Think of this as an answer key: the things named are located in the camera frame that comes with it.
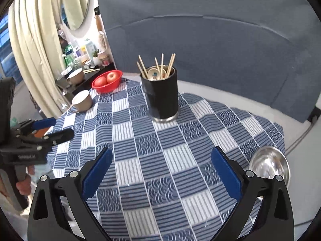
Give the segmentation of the person's left hand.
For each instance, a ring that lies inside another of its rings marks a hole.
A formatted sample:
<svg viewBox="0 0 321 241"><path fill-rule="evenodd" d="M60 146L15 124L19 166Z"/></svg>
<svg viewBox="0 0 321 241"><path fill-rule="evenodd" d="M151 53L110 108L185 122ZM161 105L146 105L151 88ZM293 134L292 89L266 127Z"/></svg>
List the person's left hand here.
<svg viewBox="0 0 321 241"><path fill-rule="evenodd" d="M25 174L25 179L16 183L16 188L23 196L28 196L31 193L31 175L35 174L35 167L29 166L28 172Z"/></svg>

